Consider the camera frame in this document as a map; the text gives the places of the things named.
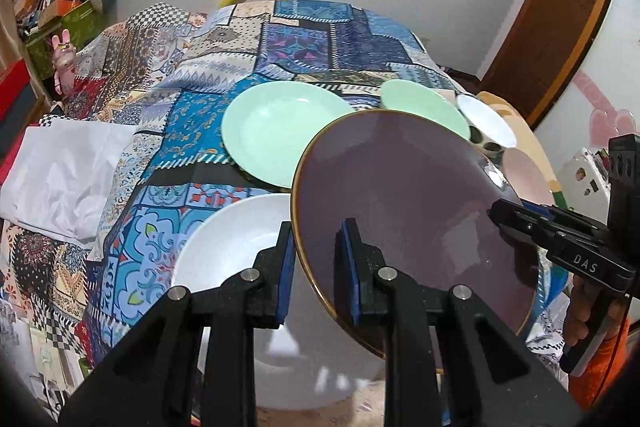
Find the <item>orange sleeve forearm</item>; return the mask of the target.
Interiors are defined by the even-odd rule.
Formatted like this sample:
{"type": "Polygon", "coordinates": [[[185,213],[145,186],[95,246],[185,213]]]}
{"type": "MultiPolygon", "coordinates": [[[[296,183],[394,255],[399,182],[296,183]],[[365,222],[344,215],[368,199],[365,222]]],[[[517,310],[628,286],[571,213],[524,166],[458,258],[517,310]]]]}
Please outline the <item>orange sleeve forearm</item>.
{"type": "Polygon", "coordinates": [[[568,377],[568,392],[584,411],[588,411],[597,399],[616,380],[627,358],[629,321],[626,320],[620,333],[600,344],[582,376],[568,377]]]}

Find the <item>right hand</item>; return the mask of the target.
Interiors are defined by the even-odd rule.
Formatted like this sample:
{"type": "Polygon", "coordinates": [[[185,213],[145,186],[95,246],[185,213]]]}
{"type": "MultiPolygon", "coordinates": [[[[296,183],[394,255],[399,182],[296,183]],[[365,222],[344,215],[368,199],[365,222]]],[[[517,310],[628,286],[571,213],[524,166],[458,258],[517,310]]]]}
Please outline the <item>right hand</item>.
{"type": "MultiPolygon", "coordinates": [[[[587,291],[585,281],[578,275],[574,275],[573,286],[570,290],[570,305],[566,310],[563,323],[563,338],[567,346],[574,346],[578,340],[583,340],[588,336],[587,321],[591,315],[594,300],[596,300],[596,296],[587,291]]],[[[621,329],[626,327],[626,309],[626,299],[617,299],[611,303],[608,308],[608,317],[612,323],[605,334],[605,340],[614,338],[621,329]]]]}

